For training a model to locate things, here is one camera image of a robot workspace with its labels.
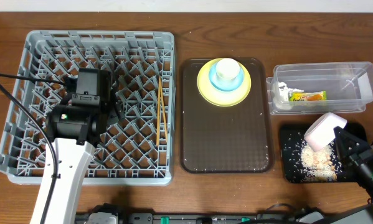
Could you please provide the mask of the white bowl with rice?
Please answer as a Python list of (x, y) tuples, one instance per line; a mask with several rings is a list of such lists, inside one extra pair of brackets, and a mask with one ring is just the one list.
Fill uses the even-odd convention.
[(344, 128), (346, 124), (346, 119), (334, 113), (326, 113), (308, 128), (304, 139), (314, 152), (320, 151), (335, 139), (334, 128)]

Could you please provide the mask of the wooden chopstick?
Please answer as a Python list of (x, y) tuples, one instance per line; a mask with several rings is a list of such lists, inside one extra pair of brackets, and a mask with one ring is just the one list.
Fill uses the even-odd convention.
[(156, 121), (156, 146), (160, 142), (160, 123), (161, 123), (161, 77), (158, 76), (158, 102), (157, 102), (157, 121)]
[(166, 112), (165, 112), (165, 105), (164, 105), (164, 95), (163, 95), (163, 82), (161, 77), (159, 77), (159, 90), (160, 90), (160, 102), (161, 102), (161, 112), (163, 115), (163, 123), (164, 123), (164, 136), (166, 142), (168, 141), (168, 133), (167, 133), (167, 123), (166, 123)]

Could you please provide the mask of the yellow green snack wrapper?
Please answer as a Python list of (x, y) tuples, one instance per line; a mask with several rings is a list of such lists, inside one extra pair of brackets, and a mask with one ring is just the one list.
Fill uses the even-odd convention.
[(326, 101), (325, 91), (319, 92), (292, 92), (289, 94), (289, 101)]

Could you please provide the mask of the white tissue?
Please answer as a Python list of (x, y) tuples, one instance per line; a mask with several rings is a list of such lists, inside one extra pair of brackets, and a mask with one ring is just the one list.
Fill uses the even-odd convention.
[(289, 101), (289, 95), (295, 91), (294, 88), (289, 88), (285, 82), (278, 82), (278, 90), (283, 101)]

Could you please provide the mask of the yellow plate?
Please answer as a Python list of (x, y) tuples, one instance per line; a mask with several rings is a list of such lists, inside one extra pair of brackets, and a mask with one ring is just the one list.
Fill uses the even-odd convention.
[(213, 64), (218, 63), (221, 59), (223, 58), (209, 60), (203, 65), (197, 75), (197, 88), (202, 97), (209, 103), (222, 107), (233, 106), (242, 102), (248, 96), (252, 85), (251, 77), (245, 66), (238, 62), (244, 72), (244, 79), (241, 86), (234, 91), (220, 91), (216, 89), (209, 81), (209, 70)]

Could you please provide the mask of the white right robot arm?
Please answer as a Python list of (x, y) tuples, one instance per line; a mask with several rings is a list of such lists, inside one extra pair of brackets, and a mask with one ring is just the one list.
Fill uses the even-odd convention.
[(316, 213), (306, 216), (310, 223), (373, 223), (373, 144), (363, 141), (342, 127), (315, 128), (306, 137), (312, 147), (321, 147), (335, 141), (338, 159), (346, 171), (352, 172), (358, 185), (371, 199), (365, 206), (320, 218)]

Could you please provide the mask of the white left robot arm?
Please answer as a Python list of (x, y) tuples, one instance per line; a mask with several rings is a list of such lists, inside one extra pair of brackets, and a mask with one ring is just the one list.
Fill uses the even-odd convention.
[(83, 180), (100, 136), (123, 119), (119, 81), (107, 70), (81, 68), (45, 118), (45, 167), (31, 223), (73, 223)]

